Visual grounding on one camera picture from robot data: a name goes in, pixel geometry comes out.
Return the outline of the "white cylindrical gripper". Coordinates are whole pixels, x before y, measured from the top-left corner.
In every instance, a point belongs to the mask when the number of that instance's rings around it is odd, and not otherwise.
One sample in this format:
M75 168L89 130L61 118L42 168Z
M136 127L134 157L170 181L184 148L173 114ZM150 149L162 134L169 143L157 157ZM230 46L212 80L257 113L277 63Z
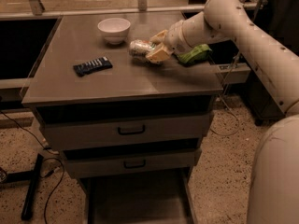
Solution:
M151 63L161 63L168 60L172 53L187 53L192 49L188 43L185 33L192 27L189 20L181 20L170 26L168 30L162 30L160 33L152 36L149 41L159 44L155 49L146 55L146 59Z

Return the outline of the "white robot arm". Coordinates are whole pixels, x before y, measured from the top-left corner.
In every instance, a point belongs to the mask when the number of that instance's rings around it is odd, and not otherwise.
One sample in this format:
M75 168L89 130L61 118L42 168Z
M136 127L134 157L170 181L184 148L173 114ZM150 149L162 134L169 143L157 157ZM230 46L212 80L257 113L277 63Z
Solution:
M299 224L299 58L254 24L240 0L207 0L202 12L149 40L152 63L200 44L232 40L286 115L256 147L247 224Z

